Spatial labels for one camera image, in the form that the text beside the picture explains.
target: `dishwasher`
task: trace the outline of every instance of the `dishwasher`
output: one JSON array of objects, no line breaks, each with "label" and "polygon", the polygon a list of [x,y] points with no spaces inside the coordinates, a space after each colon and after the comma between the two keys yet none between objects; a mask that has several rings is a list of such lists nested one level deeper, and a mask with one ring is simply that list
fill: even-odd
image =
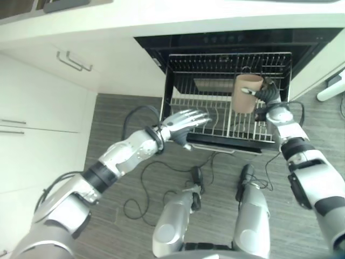
[{"label": "dishwasher", "polygon": [[[196,127],[187,141],[201,149],[260,154],[275,150],[265,122],[231,107],[235,78],[250,73],[269,77],[281,100],[289,101],[290,81],[339,32],[339,28],[272,29],[136,37],[165,73],[161,119],[190,108],[212,121]],[[264,103],[257,100],[256,108]]]}]

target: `wire rack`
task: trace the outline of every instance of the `wire rack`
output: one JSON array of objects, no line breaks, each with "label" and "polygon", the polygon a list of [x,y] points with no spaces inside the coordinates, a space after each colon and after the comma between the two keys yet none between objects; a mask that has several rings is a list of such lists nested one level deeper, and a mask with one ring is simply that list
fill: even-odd
[{"label": "wire rack", "polygon": [[[236,113],[231,108],[234,79],[242,73],[273,79],[280,91],[282,79],[290,81],[290,52],[231,54],[171,54],[169,68],[174,73],[170,101],[171,113],[189,108],[209,113],[212,122],[197,127],[193,133],[225,138],[274,142],[264,122],[253,114]],[[257,101],[256,107],[264,103]]]}]

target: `robot leg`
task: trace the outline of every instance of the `robot leg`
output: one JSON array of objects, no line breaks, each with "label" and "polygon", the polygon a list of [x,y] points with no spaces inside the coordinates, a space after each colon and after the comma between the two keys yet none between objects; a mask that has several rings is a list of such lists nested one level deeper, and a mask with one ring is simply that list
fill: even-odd
[{"label": "robot leg", "polygon": [[268,258],[271,245],[269,217],[267,202],[259,186],[246,184],[236,220],[233,249]]},{"label": "robot leg", "polygon": [[200,209],[200,191],[201,187],[194,185],[167,203],[153,233],[152,251],[156,257],[180,251],[189,216]]},{"label": "robot leg", "polygon": [[56,222],[33,224],[30,232],[12,252],[16,259],[74,259],[75,241],[72,235]]}]

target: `white countertop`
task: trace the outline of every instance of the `white countertop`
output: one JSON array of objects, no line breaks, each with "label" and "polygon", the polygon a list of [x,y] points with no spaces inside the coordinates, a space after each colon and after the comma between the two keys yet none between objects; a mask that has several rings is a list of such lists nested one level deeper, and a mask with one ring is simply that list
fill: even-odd
[{"label": "white countertop", "polygon": [[272,28],[345,28],[345,0],[327,4],[114,0],[0,26],[0,49],[52,40]]}]

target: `dishwasher rack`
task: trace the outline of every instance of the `dishwasher rack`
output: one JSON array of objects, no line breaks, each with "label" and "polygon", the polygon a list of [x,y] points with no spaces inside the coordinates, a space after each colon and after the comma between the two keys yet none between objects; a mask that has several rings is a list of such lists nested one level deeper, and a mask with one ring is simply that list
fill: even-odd
[{"label": "dishwasher rack", "polygon": [[[212,121],[196,127],[188,135],[189,142],[231,148],[274,148],[266,124],[256,122],[253,113],[233,111],[231,95],[236,76],[251,73],[270,77],[279,91],[288,96],[288,84],[287,88],[281,87],[281,81],[290,81],[291,67],[290,52],[171,54],[162,119],[190,108],[203,110]],[[256,108],[263,106],[262,101],[257,101]]]}]

